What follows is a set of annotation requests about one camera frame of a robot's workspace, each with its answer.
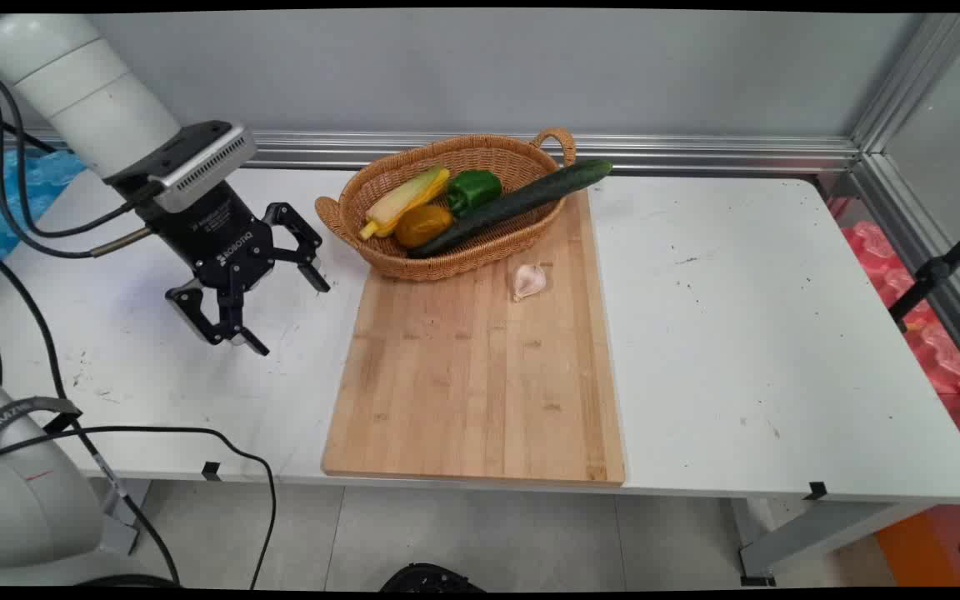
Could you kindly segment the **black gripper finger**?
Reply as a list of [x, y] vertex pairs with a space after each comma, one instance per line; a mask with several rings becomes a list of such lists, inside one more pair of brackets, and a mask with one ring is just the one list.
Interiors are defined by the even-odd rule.
[[310, 227], [308, 221], [289, 202], [271, 202], [267, 205], [262, 221], [270, 228], [285, 228], [297, 243], [294, 249], [271, 247], [267, 261], [293, 263], [317, 293], [330, 292], [331, 285], [320, 273], [317, 265], [318, 250], [323, 245], [323, 239], [316, 229]]
[[168, 289], [165, 299], [182, 316], [195, 334], [210, 345], [230, 343], [247, 346], [259, 356], [267, 356], [269, 348], [243, 323], [244, 296], [248, 285], [241, 278], [232, 278], [225, 287], [209, 288], [216, 293], [218, 320], [211, 322], [203, 311], [203, 293], [208, 288], [194, 278], [186, 285]]

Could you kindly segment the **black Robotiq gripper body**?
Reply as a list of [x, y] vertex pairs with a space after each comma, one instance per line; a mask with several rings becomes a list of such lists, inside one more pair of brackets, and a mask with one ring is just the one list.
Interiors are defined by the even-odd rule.
[[189, 283], [165, 292], [170, 303], [181, 297], [188, 303], [198, 300], [203, 289], [240, 303], [272, 270], [276, 202], [255, 213], [227, 182], [220, 182], [181, 212], [136, 197], [136, 214], [192, 271]]

